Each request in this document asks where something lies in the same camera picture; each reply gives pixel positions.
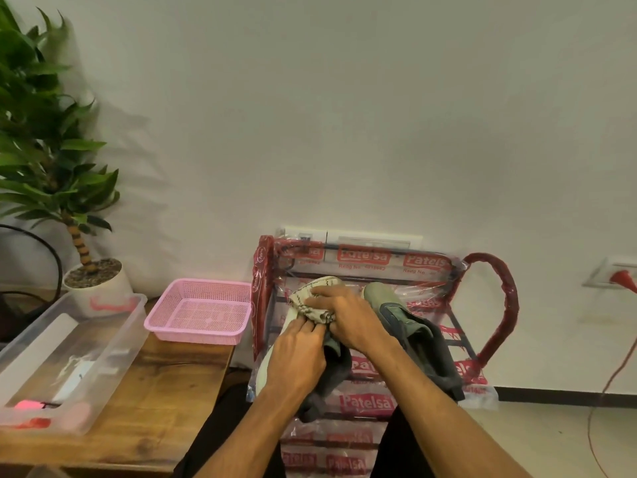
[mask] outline plant stem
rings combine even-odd
[[[98,272],[98,267],[93,263],[91,259],[91,253],[87,246],[84,244],[84,238],[82,237],[82,232],[74,224],[66,224],[66,229],[71,234],[71,238],[73,239],[73,246],[80,254],[80,262],[84,265],[84,268],[87,272],[94,274]]]

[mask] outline potted plant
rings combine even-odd
[[[64,225],[81,262],[66,273],[64,285],[82,310],[99,314],[132,294],[121,262],[93,260],[83,237],[96,228],[112,231],[97,213],[119,200],[118,171],[91,162],[105,145],[83,135],[93,103],[81,105],[65,94],[58,78],[70,69],[56,61],[67,24],[60,15],[57,27],[40,13],[45,28],[22,33],[0,0],[0,218]]]

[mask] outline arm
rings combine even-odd
[[[315,308],[336,313],[330,332],[367,356],[409,422],[438,478],[530,478],[466,411],[443,393],[391,337],[370,305],[346,287],[316,287]]]
[[[195,478],[261,478],[276,443],[325,369],[325,326],[296,319],[276,339],[267,384]]]

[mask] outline soil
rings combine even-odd
[[[115,278],[122,270],[122,263],[114,258],[104,258],[94,263],[98,267],[97,273],[90,274],[81,266],[66,276],[64,285],[71,289],[89,289]]]

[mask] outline white pot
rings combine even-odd
[[[71,268],[62,281],[66,281],[68,274],[81,266]],[[138,300],[133,297],[131,283],[128,281],[123,265],[120,272],[112,279],[95,287],[72,289],[65,284],[64,288],[73,295],[84,317],[104,317],[114,313],[131,312],[138,303]]]

